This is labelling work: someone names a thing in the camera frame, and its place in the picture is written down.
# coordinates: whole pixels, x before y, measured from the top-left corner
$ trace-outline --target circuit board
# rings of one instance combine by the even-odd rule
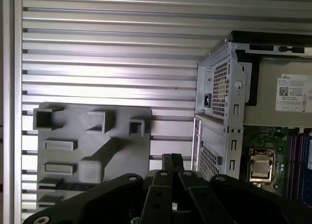
[[[270,184],[257,184],[257,186],[282,196],[289,149],[288,128],[245,126],[241,164],[241,171],[245,174],[240,177],[246,180],[248,180],[247,177],[250,172],[250,159],[248,159],[250,148],[269,148],[275,150],[272,182]]]

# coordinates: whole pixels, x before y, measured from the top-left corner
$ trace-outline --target screw hole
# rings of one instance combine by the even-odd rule
[[[160,208],[161,208],[161,205],[160,205],[160,204],[155,204],[155,205],[153,205],[153,208],[154,208],[154,209],[160,209]]]

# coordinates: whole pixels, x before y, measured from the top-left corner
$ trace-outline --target power supply unit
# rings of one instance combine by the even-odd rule
[[[284,194],[312,128],[312,36],[232,31],[198,65],[194,122],[193,170]]]

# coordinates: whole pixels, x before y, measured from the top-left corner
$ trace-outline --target motherboard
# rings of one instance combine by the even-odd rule
[[[289,130],[245,126],[240,179],[282,196],[285,189]]]

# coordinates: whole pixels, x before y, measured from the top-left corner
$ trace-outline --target gray plastic clip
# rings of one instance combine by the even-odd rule
[[[34,109],[34,130],[51,131],[63,128],[63,125],[53,124],[52,114],[57,111],[62,111],[62,107],[47,107]]]
[[[47,139],[43,141],[45,149],[74,151],[77,148],[77,141]]]
[[[145,121],[139,118],[131,118],[129,121],[129,136],[139,134],[141,137],[145,135]]]
[[[103,111],[103,110],[93,110],[87,112],[89,115],[98,115],[98,117],[102,118],[102,124],[94,126],[86,131],[86,133],[100,133],[105,134],[107,131],[109,131],[113,124],[114,124],[114,118],[113,118],[113,112],[109,111]]]
[[[76,172],[76,168],[77,165],[75,164],[46,163],[44,172],[56,175],[73,175]]]

